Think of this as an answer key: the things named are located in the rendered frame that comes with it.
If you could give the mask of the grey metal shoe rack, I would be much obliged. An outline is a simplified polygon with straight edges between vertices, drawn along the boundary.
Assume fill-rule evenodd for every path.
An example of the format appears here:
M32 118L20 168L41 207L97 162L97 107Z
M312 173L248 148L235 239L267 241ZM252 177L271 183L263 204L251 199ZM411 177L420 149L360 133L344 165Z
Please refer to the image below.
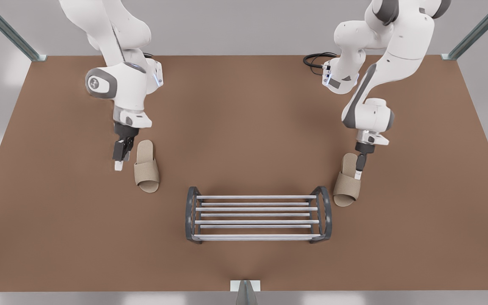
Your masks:
M329 193L324 186L307 195L203 195L189 188L185 236L188 241L327 241L333 235Z

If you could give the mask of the beige slipper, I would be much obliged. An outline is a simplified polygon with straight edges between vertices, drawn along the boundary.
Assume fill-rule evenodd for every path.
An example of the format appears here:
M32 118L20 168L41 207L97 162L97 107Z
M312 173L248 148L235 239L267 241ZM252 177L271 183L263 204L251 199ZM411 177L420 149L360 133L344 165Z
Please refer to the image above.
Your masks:
M333 200L337 206L349 206L360 195L361 181L355 178L357 160L358 157L352 153L347 153L343 157L341 171L333 189Z
M134 181L146 193L154 193L159 188L160 176L155 160L155 148L150 140L143 140L138 144Z

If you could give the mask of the silver frame post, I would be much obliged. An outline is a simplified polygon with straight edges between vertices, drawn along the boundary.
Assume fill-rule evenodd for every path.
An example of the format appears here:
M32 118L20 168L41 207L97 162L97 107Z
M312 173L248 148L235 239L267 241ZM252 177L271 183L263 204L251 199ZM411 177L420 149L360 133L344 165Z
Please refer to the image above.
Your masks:
M47 55L41 55L0 15L0 32L32 62L44 62Z
M230 291L238 292L236 305L259 305L256 292L261 291L260 280L231 280Z
M451 50L449 53L441 54L444 61L458 60L471 46L488 31L488 13L479 23Z

